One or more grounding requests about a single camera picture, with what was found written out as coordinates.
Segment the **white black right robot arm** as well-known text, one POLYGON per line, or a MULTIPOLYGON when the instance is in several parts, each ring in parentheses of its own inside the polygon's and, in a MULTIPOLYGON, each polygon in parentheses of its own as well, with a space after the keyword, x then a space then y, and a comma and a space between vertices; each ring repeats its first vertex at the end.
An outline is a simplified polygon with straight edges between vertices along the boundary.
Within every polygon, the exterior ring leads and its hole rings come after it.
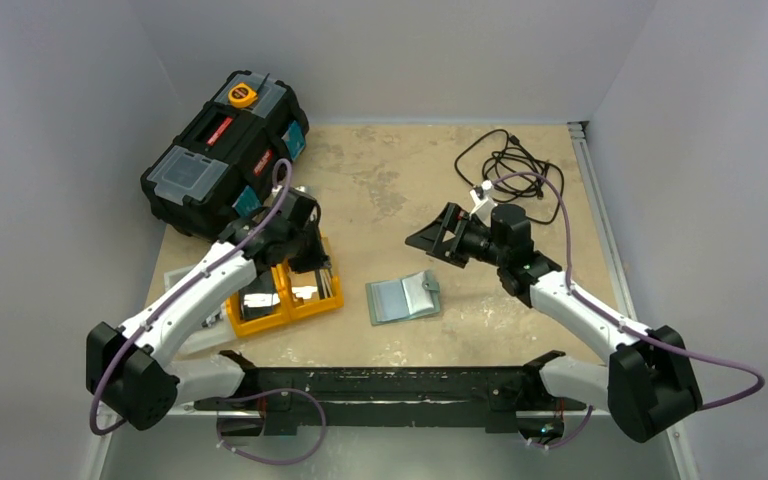
POLYGON ((701 410, 682 336, 624 317, 579 288, 569 271, 536 248, 523 208, 496 206, 482 221, 449 203, 405 243, 460 268, 471 260, 493 266, 510 296, 555 320, 599 357, 598 365, 564 354, 546 359, 521 381, 529 404, 544 407, 567 397, 606 410, 638 443, 701 410))

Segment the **stack of black cards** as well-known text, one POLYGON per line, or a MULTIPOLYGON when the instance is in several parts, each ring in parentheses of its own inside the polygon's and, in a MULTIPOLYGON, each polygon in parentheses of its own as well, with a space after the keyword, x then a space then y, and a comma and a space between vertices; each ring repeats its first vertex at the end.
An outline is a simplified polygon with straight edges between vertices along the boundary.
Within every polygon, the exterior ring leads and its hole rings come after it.
POLYGON ((239 294, 245 322, 271 315, 279 301, 273 278, 266 274, 241 289, 239 294))

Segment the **black plastic toolbox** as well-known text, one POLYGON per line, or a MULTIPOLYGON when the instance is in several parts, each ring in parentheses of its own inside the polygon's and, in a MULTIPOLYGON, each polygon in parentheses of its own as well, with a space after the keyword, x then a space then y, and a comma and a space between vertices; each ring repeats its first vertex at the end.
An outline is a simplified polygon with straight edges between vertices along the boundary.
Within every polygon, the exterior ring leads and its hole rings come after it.
POLYGON ((276 162, 296 161, 308 131, 289 84, 250 70, 232 72, 141 175, 152 215, 184 235, 214 241, 227 224, 264 205, 276 162), (227 100, 240 82, 259 93, 246 109, 227 100))

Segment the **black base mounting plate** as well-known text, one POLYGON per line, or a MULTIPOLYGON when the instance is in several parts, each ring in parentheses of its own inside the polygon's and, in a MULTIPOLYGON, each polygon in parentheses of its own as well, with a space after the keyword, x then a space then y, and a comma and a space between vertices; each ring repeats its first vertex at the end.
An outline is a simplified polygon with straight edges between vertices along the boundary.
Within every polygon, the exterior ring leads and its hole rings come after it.
POLYGON ((245 361, 241 386, 228 399, 198 400, 198 411, 250 412, 266 435, 300 426, 478 428, 486 433, 563 431, 564 411, 583 403, 550 396, 537 364, 436 367, 257 367, 245 361))

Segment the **stack of tan cards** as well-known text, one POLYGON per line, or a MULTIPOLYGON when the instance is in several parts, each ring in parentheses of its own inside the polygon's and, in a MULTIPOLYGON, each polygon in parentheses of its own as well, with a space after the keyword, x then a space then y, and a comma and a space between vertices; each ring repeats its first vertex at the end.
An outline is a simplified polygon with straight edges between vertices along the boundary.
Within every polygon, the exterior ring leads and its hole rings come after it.
POLYGON ((324 300, 334 296, 329 270, 291 272, 289 279, 292 284, 292 294, 303 301, 324 300))

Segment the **yellow bin with black cards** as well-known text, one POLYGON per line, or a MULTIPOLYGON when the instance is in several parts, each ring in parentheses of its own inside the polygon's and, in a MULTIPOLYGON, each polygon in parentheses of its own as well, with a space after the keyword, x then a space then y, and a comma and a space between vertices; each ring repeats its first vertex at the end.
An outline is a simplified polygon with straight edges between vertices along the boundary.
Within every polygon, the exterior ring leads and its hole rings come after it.
POLYGON ((231 333, 242 339, 281 326, 280 304, 290 285, 289 277, 275 270, 260 274, 227 298, 220 312, 228 321, 231 333))

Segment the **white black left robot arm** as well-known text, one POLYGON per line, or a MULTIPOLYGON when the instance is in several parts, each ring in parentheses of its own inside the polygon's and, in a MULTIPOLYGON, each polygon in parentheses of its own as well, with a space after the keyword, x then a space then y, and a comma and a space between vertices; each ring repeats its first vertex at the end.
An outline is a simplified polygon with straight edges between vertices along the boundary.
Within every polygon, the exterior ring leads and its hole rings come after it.
POLYGON ((302 272, 328 265, 319 231, 321 207, 295 188, 229 223, 205 256, 149 307, 118 326, 106 322, 87 335, 86 388, 93 398, 90 429, 112 432, 97 420, 100 405, 137 430, 156 425, 175 406, 222 398, 244 409, 257 399, 258 382, 229 354, 179 360, 184 343, 233 294, 287 264, 302 272))

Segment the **yellow tape measure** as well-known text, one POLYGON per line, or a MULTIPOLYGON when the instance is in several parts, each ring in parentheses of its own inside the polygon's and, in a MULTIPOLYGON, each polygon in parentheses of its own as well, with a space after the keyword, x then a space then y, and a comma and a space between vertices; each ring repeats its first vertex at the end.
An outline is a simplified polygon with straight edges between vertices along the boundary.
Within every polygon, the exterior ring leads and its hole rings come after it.
POLYGON ((227 93, 228 103, 237 109, 246 109, 251 107, 258 101, 258 99, 258 91, 250 87, 245 82, 236 84, 227 93))

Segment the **yellow bin with tan cards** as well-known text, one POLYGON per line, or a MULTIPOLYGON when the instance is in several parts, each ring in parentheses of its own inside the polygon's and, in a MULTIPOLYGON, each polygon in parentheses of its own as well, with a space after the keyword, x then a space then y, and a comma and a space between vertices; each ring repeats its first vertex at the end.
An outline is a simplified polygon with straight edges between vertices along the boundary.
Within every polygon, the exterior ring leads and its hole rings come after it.
POLYGON ((344 306, 338 263, 327 237, 322 238, 330 262, 307 273, 294 273, 287 262, 272 268, 278 303, 275 312, 285 323, 297 322, 344 306))

